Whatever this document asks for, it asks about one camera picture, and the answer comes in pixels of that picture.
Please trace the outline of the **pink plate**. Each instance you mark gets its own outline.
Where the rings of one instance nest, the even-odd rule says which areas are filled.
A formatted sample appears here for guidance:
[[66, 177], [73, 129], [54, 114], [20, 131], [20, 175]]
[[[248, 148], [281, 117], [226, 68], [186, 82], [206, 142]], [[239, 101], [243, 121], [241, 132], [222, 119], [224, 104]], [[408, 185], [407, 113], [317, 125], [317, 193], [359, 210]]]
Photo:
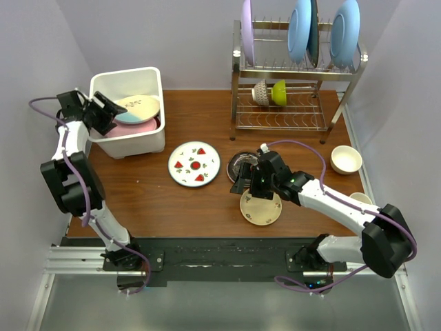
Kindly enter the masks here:
[[133, 134], [143, 134], [156, 130], [156, 122], [154, 118], [143, 123], [121, 123], [114, 122], [116, 127], [110, 130], [107, 134], [103, 135], [104, 138], [121, 138], [130, 136]]

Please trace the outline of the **blue and cream plate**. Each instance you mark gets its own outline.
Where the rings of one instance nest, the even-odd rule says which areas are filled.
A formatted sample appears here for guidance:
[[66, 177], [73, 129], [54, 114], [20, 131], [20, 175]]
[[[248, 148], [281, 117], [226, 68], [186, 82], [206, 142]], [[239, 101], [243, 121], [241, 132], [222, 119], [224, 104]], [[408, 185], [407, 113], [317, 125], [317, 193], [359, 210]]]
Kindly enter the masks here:
[[160, 111], [160, 101], [156, 96], [134, 95], [120, 99], [116, 104], [127, 112], [116, 115], [115, 121], [128, 125], [145, 123]]

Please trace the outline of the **white watermelon pattern plate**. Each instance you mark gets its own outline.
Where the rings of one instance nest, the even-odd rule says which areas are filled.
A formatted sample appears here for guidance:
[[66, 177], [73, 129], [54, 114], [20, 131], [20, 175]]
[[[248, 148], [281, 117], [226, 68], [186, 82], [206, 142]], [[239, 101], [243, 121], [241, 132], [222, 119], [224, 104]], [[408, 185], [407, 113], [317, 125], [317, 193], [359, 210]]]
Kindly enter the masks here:
[[188, 188], [198, 188], [212, 182], [221, 168], [217, 150], [202, 141], [189, 141], [175, 148], [167, 168], [171, 178]]

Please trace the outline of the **red rimmed cream plate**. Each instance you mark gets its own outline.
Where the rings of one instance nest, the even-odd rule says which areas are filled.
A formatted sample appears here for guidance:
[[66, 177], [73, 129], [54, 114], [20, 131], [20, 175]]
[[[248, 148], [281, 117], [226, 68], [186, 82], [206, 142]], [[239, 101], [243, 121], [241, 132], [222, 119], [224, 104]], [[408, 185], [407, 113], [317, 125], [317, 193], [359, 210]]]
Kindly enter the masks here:
[[154, 117], [154, 120], [156, 122], [156, 129], [160, 128], [161, 126], [161, 120], [159, 117]]

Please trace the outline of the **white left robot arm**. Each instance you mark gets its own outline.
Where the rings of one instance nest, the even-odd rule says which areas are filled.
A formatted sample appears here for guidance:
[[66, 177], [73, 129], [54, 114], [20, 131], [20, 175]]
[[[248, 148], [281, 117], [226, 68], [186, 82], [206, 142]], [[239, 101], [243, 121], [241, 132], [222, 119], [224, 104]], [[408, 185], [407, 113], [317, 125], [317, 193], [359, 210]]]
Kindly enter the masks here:
[[62, 213], [79, 218], [82, 226], [98, 234], [107, 262], [124, 270], [137, 270], [143, 265], [143, 254], [107, 207], [103, 184], [85, 153], [91, 130], [109, 133], [116, 127], [115, 116], [126, 110], [101, 92], [87, 97], [71, 90], [55, 99], [61, 106], [53, 116], [59, 136], [57, 149], [51, 160], [40, 166], [49, 191]]

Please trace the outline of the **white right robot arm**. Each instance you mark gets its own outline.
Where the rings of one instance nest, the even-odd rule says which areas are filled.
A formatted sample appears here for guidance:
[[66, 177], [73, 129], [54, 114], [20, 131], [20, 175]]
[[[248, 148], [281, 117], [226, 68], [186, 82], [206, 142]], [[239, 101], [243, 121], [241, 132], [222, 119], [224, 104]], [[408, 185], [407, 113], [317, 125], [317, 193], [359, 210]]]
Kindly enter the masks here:
[[362, 203], [325, 186], [303, 171], [293, 172], [274, 151], [260, 153], [256, 164], [244, 162], [230, 191], [249, 193], [258, 199], [278, 195], [282, 200], [315, 210], [354, 233], [353, 237], [322, 234], [301, 253], [316, 271], [330, 263], [363, 263], [377, 275], [390, 279], [399, 267], [416, 256], [416, 240], [401, 211]]

